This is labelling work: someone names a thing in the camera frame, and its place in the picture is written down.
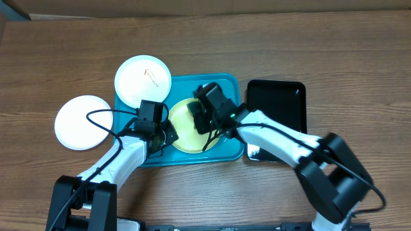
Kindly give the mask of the white plate with stain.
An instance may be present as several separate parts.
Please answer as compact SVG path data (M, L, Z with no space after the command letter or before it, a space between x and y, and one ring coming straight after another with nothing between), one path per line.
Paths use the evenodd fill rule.
M143 100L163 102L171 90L171 73L154 56L133 56L117 70L114 88L118 98L131 108L139 108Z

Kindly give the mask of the yellow plate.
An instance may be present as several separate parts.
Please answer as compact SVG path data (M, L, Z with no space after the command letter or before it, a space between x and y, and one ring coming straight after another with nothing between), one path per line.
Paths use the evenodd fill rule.
M209 132L199 134L195 128L194 117L188 110L188 104L197 102L195 98L187 98L175 104L169 115L174 129L179 138L173 143L173 146L185 153L201 153L207 142Z

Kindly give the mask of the pink plate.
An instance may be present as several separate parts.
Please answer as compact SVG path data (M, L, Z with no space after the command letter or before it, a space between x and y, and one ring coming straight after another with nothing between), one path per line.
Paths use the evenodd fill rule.
M88 150L105 140L112 125L109 104L97 96L83 95L71 99L58 111L55 135L69 149Z

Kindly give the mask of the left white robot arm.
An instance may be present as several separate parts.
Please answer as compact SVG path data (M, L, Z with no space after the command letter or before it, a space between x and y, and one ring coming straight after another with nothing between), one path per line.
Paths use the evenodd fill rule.
M46 230L142 229L139 221L119 218L117 193L131 173L148 157L178 139L169 120L158 130L124 127L111 149L78 176L62 175L53 188Z

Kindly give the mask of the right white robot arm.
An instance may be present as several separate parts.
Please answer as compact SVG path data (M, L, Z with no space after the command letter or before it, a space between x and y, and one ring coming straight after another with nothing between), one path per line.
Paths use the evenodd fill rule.
M200 132L209 141L224 135L257 146L287 163L317 215L312 230L347 230L359 203L371 189L369 173L347 143L329 133L317 137L295 131L246 104L227 100L219 107L203 101L188 104Z

